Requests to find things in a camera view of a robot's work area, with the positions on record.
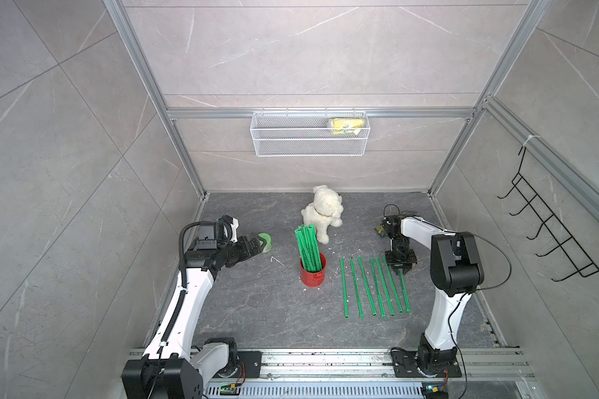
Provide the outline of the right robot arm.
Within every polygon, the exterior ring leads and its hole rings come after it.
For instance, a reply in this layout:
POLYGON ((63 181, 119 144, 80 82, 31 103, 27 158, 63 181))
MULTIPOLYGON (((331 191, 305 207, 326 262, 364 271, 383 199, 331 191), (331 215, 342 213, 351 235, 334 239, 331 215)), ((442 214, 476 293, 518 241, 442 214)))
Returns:
POLYGON ((487 289, 477 241, 491 242, 478 234, 443 229, 416 214, 386 215, 379 229, 390 239, 385 256, 387 266, 396 272, 409 271, 418 262, 411 248, 413 240, 429 249, 429 274, 435 287, 433 311, 418 349, 390 350, 394 374, 401 378, 465 376, 457 333, 472 295, 487 289))

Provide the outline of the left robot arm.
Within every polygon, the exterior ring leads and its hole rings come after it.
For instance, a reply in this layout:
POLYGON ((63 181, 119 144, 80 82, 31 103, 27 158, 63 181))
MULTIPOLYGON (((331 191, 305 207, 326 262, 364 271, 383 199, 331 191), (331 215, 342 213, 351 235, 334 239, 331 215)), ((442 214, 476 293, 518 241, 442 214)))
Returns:
POLYGON ((185 225, 178 237, 178 278, 168 308, 139 359, 126 362, 121 380, 129 398, 204 398, 213 377, 234 378, 236 389, 247 379, 235 339, 208 339, 191 353, 196 325, 218 273, 266 251, 261 234, 239 235, 239 221, 223 215, 216 221, 185 225))

